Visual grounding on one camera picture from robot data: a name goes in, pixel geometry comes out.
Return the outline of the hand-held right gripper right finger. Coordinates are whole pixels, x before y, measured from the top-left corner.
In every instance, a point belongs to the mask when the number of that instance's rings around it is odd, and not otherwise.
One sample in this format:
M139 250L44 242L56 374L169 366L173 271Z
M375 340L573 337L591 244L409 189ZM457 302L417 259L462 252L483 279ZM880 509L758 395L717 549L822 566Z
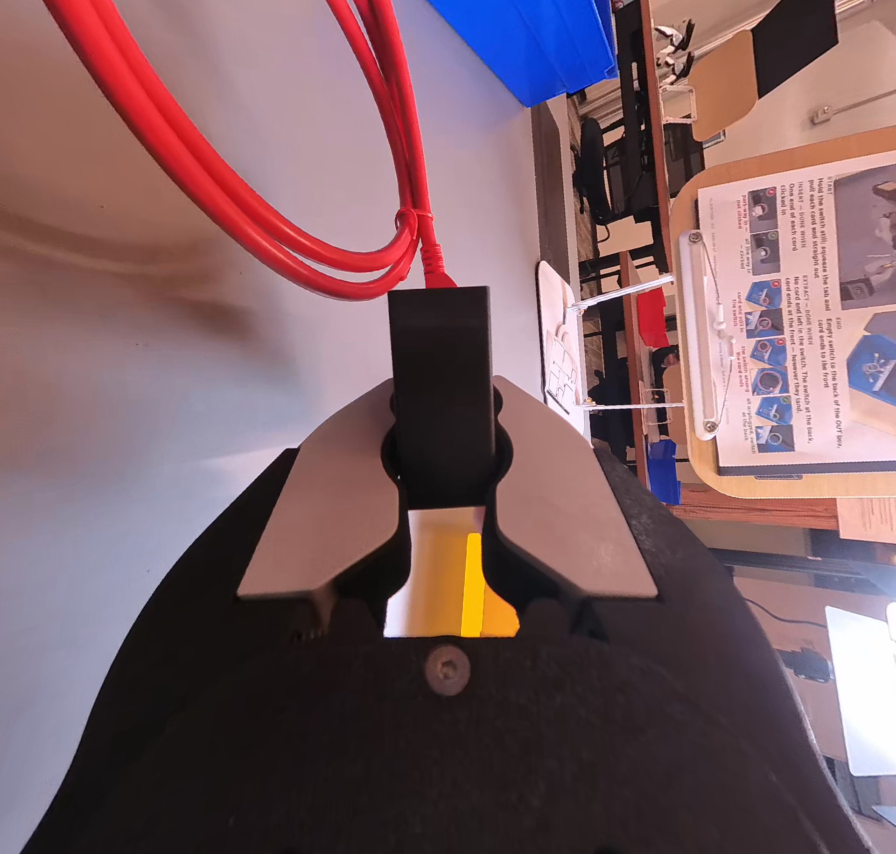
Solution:
M496 375L497 475L487 493L487 585L522 617L553 601L653 601L658 588L598 458L574 427Z

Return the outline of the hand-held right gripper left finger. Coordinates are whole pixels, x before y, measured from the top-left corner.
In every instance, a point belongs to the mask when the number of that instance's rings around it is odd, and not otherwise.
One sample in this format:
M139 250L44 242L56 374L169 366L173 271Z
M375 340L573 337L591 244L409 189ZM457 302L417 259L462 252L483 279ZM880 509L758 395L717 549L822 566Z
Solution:
M331 589L373 613L407 583L407 496L392 467L390 378L300 445L238 587L244 600L315 598Z

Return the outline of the black network switch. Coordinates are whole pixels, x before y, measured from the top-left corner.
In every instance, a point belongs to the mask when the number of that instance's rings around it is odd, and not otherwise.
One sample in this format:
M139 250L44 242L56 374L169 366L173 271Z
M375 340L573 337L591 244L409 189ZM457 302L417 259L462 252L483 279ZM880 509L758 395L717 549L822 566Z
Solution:
M392 457L409 508L484 508L500 477L486 286L388 294Z

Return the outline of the small blue bin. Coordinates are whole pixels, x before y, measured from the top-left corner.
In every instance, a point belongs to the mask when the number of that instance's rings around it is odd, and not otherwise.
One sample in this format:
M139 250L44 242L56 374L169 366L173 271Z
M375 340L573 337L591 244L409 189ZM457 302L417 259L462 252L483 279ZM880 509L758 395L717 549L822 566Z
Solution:
M669 437L651 443L647 450L649 487L657 500L680 506L682 487L677 473L677 444Z

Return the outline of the yellow plastic bin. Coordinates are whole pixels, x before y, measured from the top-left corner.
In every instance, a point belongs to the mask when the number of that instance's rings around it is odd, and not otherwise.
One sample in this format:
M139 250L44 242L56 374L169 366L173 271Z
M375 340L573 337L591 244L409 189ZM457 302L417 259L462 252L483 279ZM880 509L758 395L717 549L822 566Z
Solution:
M513 637L520 627L515 609L487 583L481 534L469 534L462 597L461 636Z

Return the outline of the light wooden board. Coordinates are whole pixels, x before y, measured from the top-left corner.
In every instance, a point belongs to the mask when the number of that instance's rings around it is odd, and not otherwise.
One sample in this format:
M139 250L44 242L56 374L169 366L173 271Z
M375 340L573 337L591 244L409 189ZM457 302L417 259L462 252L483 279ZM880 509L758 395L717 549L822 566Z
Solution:
M689 457L700 481L714 490L738 499L856 499L892 498L895 495L894 472L840 472L809 474L798 472L791 477L772 477L764 470L749 469L745 476L725 477L720 474L716 446L697 435L695 394L690 376L691 348L686 341L689 325L685 316L685 271L682 267L679 241L696 226L695 207L701 188L737 183L745 179L774 174L793 173L804 167L818 166L847 159L891 152L895 148L895 127L889 126L857 132L802 146L794 146L767 154L745 157L722 165L711 166L692 178L681 190L670 209L670 239L666 244L669 266L674 268L679 299L678 331L685 374L685 423Z

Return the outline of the brown wooden desk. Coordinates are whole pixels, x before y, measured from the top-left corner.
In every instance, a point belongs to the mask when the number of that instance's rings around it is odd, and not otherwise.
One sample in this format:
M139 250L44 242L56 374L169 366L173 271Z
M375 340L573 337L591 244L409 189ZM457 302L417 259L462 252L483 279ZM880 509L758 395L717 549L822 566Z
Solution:
M839 530L835 499L743 499L704 484L684 484L680 500L678 505L666 507L682 520Z

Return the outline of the small red bin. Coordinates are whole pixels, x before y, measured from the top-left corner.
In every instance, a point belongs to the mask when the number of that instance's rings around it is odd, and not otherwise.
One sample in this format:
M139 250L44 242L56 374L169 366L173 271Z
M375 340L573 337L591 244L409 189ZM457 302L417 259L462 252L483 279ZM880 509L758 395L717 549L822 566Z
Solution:
M666 296L662 286L636 295L637 327L644 345L657 350L669 345L666 332Z

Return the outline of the white board with diagram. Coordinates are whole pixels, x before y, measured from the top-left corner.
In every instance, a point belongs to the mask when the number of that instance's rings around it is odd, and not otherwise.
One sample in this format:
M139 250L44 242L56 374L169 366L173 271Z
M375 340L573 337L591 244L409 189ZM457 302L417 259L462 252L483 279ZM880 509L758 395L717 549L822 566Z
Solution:
M543 260L536 269L536 294L544 402L590 440L584 339L580 314L571 310L577 296Z

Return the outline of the white clip bar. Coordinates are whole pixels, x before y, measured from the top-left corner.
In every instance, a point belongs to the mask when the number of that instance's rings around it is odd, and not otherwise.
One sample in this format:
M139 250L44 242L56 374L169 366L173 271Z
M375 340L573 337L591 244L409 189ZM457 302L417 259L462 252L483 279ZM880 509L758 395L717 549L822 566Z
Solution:
M722 345L727 329L714 266L699 230L679 235L678 263L693 428L698 439L710 442L722 420L726 385Z

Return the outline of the printed instruction sheet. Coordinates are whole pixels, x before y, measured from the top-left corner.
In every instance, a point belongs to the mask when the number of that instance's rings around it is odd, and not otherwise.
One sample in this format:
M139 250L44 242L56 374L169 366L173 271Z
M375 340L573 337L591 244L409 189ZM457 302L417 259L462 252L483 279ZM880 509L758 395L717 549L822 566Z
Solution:
M894 471L894 160L699 190L682 261L720 475Z

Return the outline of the black office chair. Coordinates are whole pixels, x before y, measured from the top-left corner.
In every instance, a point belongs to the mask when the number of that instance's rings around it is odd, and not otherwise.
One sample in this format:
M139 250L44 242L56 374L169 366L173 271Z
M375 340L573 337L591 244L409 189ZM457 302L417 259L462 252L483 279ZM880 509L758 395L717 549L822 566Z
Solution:
M603 128L591 116L581 119L580 141L574 153L574 189L598 225L609 225L629 215L630 179L625 137L605 142Z

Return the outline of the white tablet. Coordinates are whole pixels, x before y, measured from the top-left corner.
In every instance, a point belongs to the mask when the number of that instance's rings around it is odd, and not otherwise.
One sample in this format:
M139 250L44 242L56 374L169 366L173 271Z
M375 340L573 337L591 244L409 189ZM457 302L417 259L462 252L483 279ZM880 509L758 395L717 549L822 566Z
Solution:
M893 602L886 615L825 609L847 763L857 777L895 775Z

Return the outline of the wood and black chair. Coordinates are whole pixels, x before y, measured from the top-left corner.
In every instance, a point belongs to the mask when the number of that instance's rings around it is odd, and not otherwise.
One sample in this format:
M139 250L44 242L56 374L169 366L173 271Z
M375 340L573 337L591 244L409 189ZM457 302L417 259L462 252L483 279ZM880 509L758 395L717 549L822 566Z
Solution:
M693 139L703 143L726 131L838 42L835 0L780 0L693 65Z

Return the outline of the blue plastic bin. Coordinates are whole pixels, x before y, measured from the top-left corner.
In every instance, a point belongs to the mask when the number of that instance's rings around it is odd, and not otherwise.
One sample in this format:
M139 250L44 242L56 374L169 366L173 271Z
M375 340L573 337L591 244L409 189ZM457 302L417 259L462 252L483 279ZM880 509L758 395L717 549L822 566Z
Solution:
M618 78L611 0L426 0L525 107Z

